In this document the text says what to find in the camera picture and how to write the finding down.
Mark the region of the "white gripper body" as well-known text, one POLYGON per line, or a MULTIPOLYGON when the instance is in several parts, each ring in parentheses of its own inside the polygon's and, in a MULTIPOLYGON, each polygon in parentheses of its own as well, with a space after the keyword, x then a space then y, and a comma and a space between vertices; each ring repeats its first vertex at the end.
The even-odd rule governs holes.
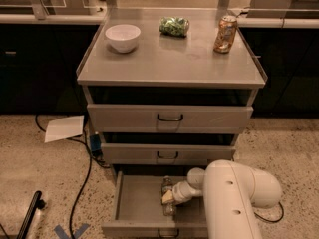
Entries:
POLYGON ((176 204, 182 204, 192 200, 193 197, 202 195, 202 184, 180 181, 172 189, 173 199, 176 204))

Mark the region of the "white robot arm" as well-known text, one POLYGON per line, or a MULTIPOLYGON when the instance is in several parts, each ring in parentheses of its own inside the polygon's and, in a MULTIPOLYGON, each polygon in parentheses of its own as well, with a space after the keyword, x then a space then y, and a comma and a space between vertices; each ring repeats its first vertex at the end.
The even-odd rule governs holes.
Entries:
POLYGON ((178 183, 163 179, 161 205, 166 216, 172 216, 177 205, 199 196, 209 239, 262 239, 253 209, 278 204, 282 188, 267 171, 223 159, 205 169, 191 169, 178 183))

